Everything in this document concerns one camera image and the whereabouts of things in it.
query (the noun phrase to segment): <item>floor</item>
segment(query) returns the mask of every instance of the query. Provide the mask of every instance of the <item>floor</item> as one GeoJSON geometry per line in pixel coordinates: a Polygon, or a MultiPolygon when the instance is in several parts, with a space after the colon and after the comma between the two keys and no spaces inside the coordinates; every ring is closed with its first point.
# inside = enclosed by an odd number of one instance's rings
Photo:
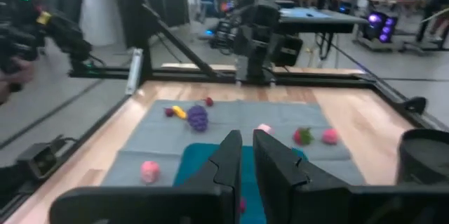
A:
{"type": "MultiPolygon", "coordinates": [[[[411,22],[406,20],[402,26],[413,31],[411,22]]],[[[203,41],[192,40],[190,32],[198,32],[201,28],[196,25],[191,31],[183,27],[175,33],[207,63],[233,64],[232,56],[221,55],[203,41]]],[[[304,39],[305,47],[313,46],[313,35],[303,34],[301,38],[304,39]]],[[[429,100],[427,111],[449,124],[445,96],[449,93],[449,56],[446,52],[426,56],[375,53],[353,44],[351,40],[352,35],[341,34],[338,37],[340,48],[406,96],[426,97],[429,100]]],[[[170,47],[181,62],[190,62],[169,41],[163,39],[163,43],[152,41],[152,62],[155,67],[165,62],[177,62],[164,44],[170,47]]],[[[48,55],[36,62],[38,70],[35,80],[24,91],[14,94],[8,103],[0,106],[0,166],[13,163],[32,143],[48,142],[60,134],[78,138],[124,95],[126,81],[71,79],[67,76],[67,56],[51,42],[47,51],[48,55]]],[[[123,49],[115,46],[97,48],[94,54],[108,65],[126,65],[130,60],[123,49]]],[[[335,51],[331,51],[324,67],[337,65],[339,68],[358,68],[343,55],[338,57],[339,60],[336,58],[335,51]]],[[[312,66],[316,65],[316,61],[311,63],[312,66]]],[[[309,64],[309,54],[303,49],[297,65],[306,67],[309,64]]]]}

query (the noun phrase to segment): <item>pink ball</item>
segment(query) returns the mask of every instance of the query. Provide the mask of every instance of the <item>pink ball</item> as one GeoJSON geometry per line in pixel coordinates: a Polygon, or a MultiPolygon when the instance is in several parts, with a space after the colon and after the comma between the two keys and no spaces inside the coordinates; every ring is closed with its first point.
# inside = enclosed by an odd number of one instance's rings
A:
{"type": "Polygon", "coordinates": [[[323,143],[329,145],[335,145],[338,143],[338,134],[335,129],[327,129],[323,133],[323,143]]]}
{"type": "Polygon", "coordinates": [[[146,183],[154,183],[161,175],[159,164],[153,161],[145,161],[140,168],[140,176],[146,183]]]}
{"type": "Polygon", "coordinates": [[[240,198],[240,213],[245,213],[246,211],[246,200],[244,197],[240,198]]]}
{"type": "Polygon", "coordinates": [[[265,133],[268,133],[268,134],[272,134],[274,132],[274,130],[266,124],[260,124],[257,127],[257,129],[263,130],[263,131],[265,131],[265,133]]]}

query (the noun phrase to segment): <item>teal cloth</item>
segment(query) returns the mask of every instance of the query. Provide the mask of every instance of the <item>teal cloth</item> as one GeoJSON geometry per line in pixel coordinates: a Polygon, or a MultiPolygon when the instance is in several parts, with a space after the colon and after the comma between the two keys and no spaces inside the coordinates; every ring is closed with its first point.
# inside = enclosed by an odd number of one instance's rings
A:
{"type": "MultiPolygon", "coordinates": [[[[175,177],[174,185],[181,185],[193,173],[197,172],[219,145],[194,143],[182,154],[181,164],[175,177]]],[[[299,157],[307,160],[300,150],[292,149],[299,157]]],[[[246,200],[246,211],[241,215],[242,224],[265,224],[264,209],[255,179],[253,147],[243,146],[241,156],[241,196],[246,200]]]]}

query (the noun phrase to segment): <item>toy fruit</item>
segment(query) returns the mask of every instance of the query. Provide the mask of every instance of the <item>toy fruit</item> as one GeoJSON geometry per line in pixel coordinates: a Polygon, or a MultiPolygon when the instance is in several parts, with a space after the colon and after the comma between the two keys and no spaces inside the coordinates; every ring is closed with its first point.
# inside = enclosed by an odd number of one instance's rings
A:
{"type": "Polygon", "coordinates": [[[163,111],[166,113],[167,117],[172,117],[173,115],[175,115],[175,112],[171,108],[166,108],[163,111]]]}
{"type": "Polygon", "coordinates": [[[153,161],[145,161],[140,167],[140,177],[145,183],[154,183],[161,175],[159,164],[153,161]]]}
{"type": "Polygon", "coordinates": [[[298,128],[293,135],[293,140],[296,144],[305,146],[309,145],[314,140],[314,137],[310,133],[310,128],[298,128]]]}
{"type": "Polygon", "coordinates": [[[187,110],[187,122],[198,132],[204,132],[208,128],[208,112],[200,105],[194,105],[187,110]]]}
{"type": "Polygon", "coordinates": [[[323,133],[323,137],[321,139],[323,143],[328,145],[335,145],[338,143],[338,135],[335,129],[327,129],[323,133]]]}
{"type": "Polygon", "coordinates": [[[261,129],[261,130],[265,131],[265,133],[268,133],[268,134],[272,134],[274,131],[270,126],[268,126],[266,124],[260,124],[257,127],[257,129],[261,129]]]}
{"type": "Polygon", "coordinates": [[[178,107],[177,105],[175,105],[175,106],[171,107],[171,109],[173,109],[174,113],[179,118],[181,118],[181,119],[187,118],[187,114],[184,112],[184,110],[181,107],[178,107]]]}
{"type": "Polygon", "coordinates": [[[204,102],[206,103],[207,106],[211,107],[213,106],[213,100],[210,97],[207,97],[204,102]]]}

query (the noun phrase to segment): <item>gray cloth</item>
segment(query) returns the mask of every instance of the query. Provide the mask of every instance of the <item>gray cloth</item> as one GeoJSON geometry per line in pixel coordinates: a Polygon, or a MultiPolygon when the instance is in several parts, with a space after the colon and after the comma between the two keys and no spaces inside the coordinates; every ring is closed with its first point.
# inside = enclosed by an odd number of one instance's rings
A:
{"type": "Polygon", "coordinates": [[[164,108],[178,105],[187,111],[198,101],[157,100],[134,130],[109,170],[103,185],[143,185],[140,165],[156,161],[161,166],[161,179],[152,186],[172,185],[184,149],[192,143],[220,144],[233,129],[241,131],[244,145],[252,145],[253,129],[267,124],[273,136],[288,147],[304,151],[309,161],[352,185],[364,184],[363,176],[351,159],[351,153],[339,142],[325,145],[321,142],[324,130],[330,125],[317,104],[269,102],[215,102],[207,107],[208,130],[198,133],[187,121],[176,116],[166,117],[164,108]],[[299,127],[311,128],[315,140],[300,147],[293,142],[299,127]]]}

